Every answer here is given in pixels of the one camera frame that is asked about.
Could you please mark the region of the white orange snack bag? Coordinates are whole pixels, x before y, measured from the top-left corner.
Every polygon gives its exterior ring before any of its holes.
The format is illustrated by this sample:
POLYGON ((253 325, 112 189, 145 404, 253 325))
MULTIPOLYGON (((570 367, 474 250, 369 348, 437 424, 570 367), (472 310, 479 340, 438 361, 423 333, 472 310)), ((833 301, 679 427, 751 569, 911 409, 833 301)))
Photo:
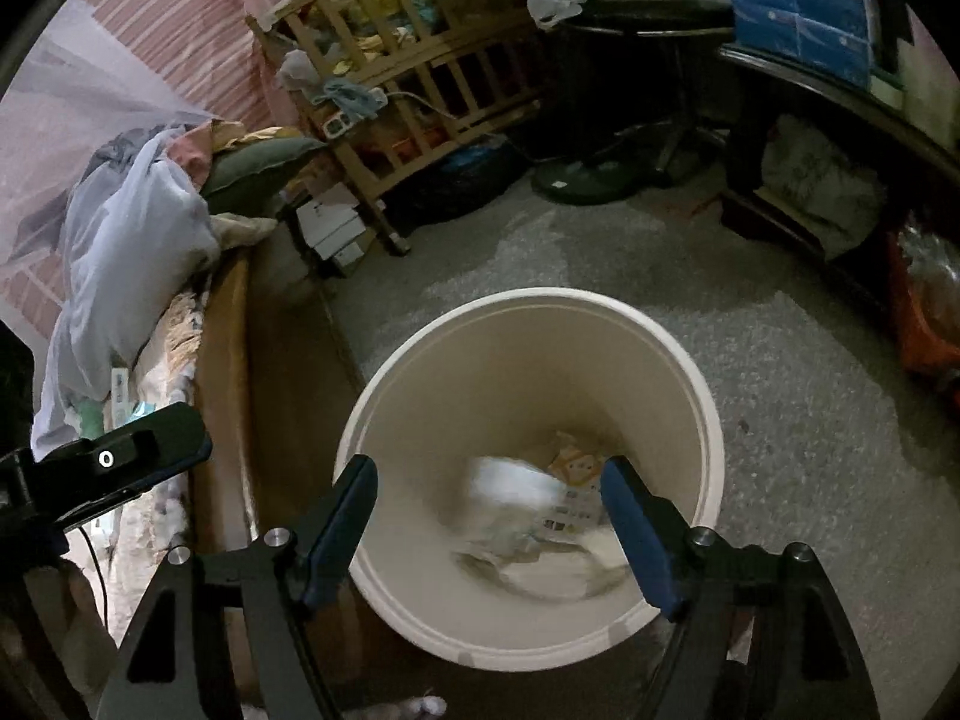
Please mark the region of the white orange snack bag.
POLYGON ((452 514, 455 561, 549 605, 615 589, 628 561, 601 501, 611 455, 596 436, 558 431, 525 457, 472 458, 452 514))

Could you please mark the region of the cream round trash bin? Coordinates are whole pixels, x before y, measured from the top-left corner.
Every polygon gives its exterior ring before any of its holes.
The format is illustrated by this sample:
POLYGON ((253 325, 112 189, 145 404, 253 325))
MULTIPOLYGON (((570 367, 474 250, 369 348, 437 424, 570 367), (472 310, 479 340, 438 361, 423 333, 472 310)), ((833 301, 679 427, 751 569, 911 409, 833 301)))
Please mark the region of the cream round trash bin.
POLYGON ((460 566, 452 531, 477 457, 545 465, 570 433, 630 458, 693 525, 715 525, 724 437, 683 346, 643 312, 581 289, 461 305, 382 364, 337 457, 373 459, 379 491, 350 574, 412 644, 462 667, 542 671, 599 655, 654 619, 633 580, 586 600, 532 600, 460 566))

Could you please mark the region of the pink quilted bedspread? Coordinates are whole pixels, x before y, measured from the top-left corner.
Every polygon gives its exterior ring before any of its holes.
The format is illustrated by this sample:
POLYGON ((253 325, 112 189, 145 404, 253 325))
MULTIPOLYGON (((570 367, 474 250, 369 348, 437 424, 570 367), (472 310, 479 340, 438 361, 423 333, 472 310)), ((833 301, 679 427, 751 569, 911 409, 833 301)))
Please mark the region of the pink quilted bedspread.
POLYGON ((132 405, 121 433, 151 452, 139 494, 68 535, 70 561, 93 585, 110 637, 121 642, 167 553, 190 539, 187 470, 199 456, 194 410, 208 291, 174 296, 128 374, 132 405))

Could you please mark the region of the grey-blue duvet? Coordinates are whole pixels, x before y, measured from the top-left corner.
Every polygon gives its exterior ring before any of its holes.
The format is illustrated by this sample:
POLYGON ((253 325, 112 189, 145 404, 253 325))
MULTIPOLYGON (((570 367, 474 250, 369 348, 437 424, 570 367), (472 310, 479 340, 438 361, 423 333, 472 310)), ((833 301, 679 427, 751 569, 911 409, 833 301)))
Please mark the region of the grey-blue duvet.
POLYGON ((172 296, 220 255, 206 201, 167 154, 185 132, 124 133, 94 153, 71 192, 60 236, 64 307, 31 429, 37 460, 78 439, 67 411, 107 398, 110 371, 137 360, 172 296))

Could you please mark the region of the dark green pillow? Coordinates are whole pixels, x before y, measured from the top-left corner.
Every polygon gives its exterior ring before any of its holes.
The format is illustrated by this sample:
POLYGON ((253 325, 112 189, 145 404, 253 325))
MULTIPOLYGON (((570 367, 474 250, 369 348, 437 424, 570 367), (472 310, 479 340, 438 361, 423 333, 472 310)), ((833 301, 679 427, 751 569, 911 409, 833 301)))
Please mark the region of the dark green pillow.
POLYGON ((210 176, 200 193, 209 202, 233 195, 245 197, 249 192, 274 195, 324 148, 316 138, 283 137, 223 151, 213 158, 210 176))

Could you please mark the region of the stacked white boxes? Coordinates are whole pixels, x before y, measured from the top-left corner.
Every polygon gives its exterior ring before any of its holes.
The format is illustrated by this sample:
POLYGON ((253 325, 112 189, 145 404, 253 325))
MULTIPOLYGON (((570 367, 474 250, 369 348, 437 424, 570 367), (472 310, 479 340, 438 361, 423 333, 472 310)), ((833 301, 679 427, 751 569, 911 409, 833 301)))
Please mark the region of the stacked white boxes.
POLYGON ((376 238, 376 231, 359 216, 359 200, 343 184, 304 202, 296 210, 296 221, 309 249, 342 270, 352 270, 376 238))

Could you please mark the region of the wooden baby crib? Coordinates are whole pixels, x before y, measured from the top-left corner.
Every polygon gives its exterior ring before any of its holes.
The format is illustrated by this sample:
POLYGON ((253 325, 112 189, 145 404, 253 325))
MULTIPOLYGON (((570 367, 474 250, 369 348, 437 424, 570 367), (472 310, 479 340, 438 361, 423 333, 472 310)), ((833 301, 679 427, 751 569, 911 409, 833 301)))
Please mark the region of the wooden baby crib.
POLYGON ((394 255, 387 193, 537 106, 527 0, 278 0, 245 22, 394 255))

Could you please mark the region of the blue tissue package stack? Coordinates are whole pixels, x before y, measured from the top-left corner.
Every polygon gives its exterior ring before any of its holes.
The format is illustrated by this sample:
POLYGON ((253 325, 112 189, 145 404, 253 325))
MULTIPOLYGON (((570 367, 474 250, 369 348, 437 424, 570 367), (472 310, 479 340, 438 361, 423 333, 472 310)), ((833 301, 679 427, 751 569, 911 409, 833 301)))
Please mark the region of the blue tissue package stack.
POLYGON ((865 88, 874 65, 874 0, 731 0, 736 41, 865 88))

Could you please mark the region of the wooden bed frame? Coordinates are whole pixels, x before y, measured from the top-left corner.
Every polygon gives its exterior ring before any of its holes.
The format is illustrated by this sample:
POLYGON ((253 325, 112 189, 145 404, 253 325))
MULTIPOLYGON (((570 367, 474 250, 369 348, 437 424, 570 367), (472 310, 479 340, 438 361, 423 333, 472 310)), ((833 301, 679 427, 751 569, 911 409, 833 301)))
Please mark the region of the wooden bed frame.
POLYGON ((210 460, 190 473, 195 546, 240 550, 306 515, 332 489, 361 388, 316 280, 259 280, 247 255, 226 255, 213 270, 195 374, 213 440, 210 460))

